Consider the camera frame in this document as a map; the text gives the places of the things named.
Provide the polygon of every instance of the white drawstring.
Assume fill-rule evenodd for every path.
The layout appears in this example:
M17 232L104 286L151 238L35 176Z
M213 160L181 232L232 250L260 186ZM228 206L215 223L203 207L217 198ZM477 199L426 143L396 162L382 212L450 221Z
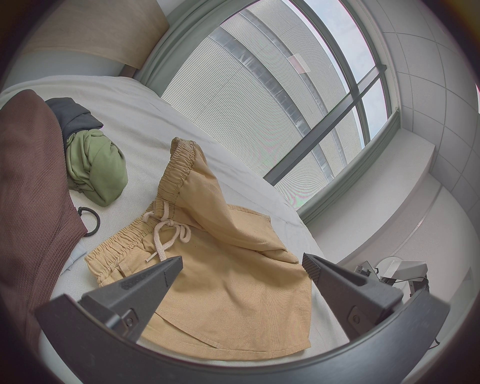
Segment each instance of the white drawstring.
M166 260L167 256L165 255L165 250L170 248L178 237L180 237L180 241L182 243L188 243L190 241L190 237L192 236L192 231L190 230L190 227L186 224L178 223L172 219L169 219L168 211L169 211L168 202L164 201L163 216L160 219L160 222L155 226L153 230L153 241L155 243L156 252L153 253L148 259L146 259L145 260L146 262L149 262L150 260L152 260L156 254L158 254L160 261ZM153 215L154 215L153 211L147 212L144 215L144 222L147 222L148 218ZM160 242L159 231L164 225L175 228L175 235L173 235L170 241L166 242L165 244L162 244Z

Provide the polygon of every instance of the sky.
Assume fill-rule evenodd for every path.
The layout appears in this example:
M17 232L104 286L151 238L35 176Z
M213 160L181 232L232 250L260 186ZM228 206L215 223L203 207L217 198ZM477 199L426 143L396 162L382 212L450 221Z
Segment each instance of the sky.
M310 30L313 31L314 35L318 36L314 27L290 1L283 0L283 2L295 11L300 19L302 19ZM338 0L305 0L305 2L310 5L327 26L330 33L342 49L355 80L359 82L370 71L370 69L373 68L374 62L367 43L361 32L358 30L355 22L352 20L350 14ZM343 75L336 64L333 55L321 38L319 41L330 60L334 63L337 73L342 79L344 87L346 87ZM380 81L377 81L377 83L367 92L363 98L363 103L367 114L371 137L374 137L387 120L384 95Z

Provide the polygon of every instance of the black drawcord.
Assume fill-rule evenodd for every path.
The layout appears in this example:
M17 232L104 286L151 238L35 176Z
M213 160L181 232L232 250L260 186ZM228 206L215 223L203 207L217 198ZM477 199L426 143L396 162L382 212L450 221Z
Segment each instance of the black drawcord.
M87 212L90 212L92 214L95 215L96 217L96 227L93 231L91 232L88 232L85 237L89 237L89 236L93 236L95 235L97 232L98 232L98 229L100 228L100 216L98 215L97 212L95 212L92 208L88 208L88 207L78 207L78 214L81 216L82 215L82 211L87 211Z

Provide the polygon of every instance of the white bed sheet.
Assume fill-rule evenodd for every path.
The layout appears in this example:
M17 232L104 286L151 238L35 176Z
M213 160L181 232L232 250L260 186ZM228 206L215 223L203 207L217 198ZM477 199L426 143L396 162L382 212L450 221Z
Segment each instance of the white bed sheet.
M44 100L51 97L72 97L104 123L105 135L125 154L129 182L113 204L103 208L88 200L83 194L70 192L76 207L91 207L101 217L98 233L84 238L84 246L88 252L129 225L154 200L158 182L169 161L170 142L178 136L195 140L203 149L209 167L220 182L227 203L245 206L269 215L280 239L300 260L304 252L323 256L294 208L280 192L138 81L107 76L51 76L7 88L0 95L0 107L23 89L33 89ZM90 215L84 214L82 219L91 230L96 222L94 218L88 216ZM84 260L79 259L70 270L59 277L52 297L66 293L79 300L83 293L95 288L97 288L95 279L88 271ZM311 348L280 359L209 363L225 365L281 363L318 355L347 343L345 333L316 287L312 289L310 342ZM70 383L79 382L72 377L43 334L40 352L47 365L60 378Z

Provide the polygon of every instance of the crumpled green cloth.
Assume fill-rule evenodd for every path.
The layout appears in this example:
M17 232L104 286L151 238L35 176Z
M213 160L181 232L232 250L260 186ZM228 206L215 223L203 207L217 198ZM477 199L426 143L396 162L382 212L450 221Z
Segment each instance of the crumpled green cloth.
M73 133L65 154L68 187L105 207L127 185L127 168L121 150L99 129Z

